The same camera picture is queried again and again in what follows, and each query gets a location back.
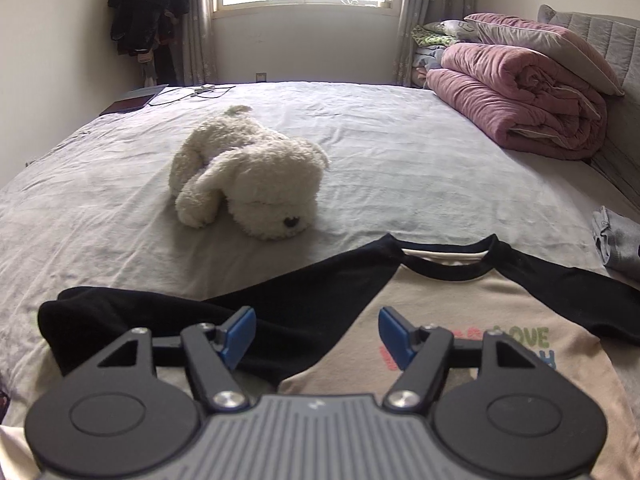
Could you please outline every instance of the hanging clothes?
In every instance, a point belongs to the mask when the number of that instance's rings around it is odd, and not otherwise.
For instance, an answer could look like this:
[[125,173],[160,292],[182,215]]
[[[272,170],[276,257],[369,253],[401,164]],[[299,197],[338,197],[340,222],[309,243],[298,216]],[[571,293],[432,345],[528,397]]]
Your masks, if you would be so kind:
[[116,9],[111,39],[120,54],[149,52],[174,37],[174,21],[189,12],[189,0],[108,0]]

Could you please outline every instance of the white stuffed dog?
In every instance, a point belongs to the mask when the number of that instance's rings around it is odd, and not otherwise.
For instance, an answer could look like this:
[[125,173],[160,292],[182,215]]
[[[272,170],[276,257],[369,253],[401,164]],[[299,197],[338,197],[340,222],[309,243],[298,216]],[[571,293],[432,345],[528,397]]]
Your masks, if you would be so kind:
[[175,154],[169,176],[180,221],[203,227],[226,196],[233,218],[250,235],[287,238],[316,216],[316,194],[329,165],[320,146],[291,139],[232,106],[198,126]]

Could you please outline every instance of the folded blanket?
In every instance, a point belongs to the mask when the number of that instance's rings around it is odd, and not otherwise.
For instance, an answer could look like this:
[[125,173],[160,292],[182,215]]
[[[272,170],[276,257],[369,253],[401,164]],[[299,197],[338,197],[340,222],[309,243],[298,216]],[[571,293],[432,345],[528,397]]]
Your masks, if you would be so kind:
[[500,146],[577,160],[604,141],[604,99],[547,56],[506,45],[456,44],[427,84]]

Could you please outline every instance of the gray headboard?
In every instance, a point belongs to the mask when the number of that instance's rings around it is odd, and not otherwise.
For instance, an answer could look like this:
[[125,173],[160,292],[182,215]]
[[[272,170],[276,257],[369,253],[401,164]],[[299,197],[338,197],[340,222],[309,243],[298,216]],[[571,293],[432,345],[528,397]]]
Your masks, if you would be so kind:
[[609,111],[607,139],[591,163],[640,208],[640,22],[557,12],[546,5],[540,7],[538,21],[561,25],[584,38],[622,81],[624,97],[604,96]]

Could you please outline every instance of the folded clothes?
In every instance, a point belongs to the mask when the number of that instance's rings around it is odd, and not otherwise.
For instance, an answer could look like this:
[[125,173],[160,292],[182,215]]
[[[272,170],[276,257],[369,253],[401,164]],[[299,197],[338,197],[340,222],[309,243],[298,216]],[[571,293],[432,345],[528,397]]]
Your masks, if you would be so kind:
[[424,56],[434,56],[436,53],[442,53],[446,49],[446,46],[443,45],[430,45],[430,46],[419,46],[415,49],[416,54],[423,54]]
[[449,46],[459,42],[453,36],[447,36],[439,32],[427,30],[422,25],[416,25],[411,31],[411,37],[414,38],[418,46],[442,45]]
[[427,70],[431,70],[432,68],[442,68],[440,60],[436,56],[425,54],[415,54],[412,66],[414,68],[425,67]]
[[591,227],[604,266],[640,282],[640,225],[602,206]]

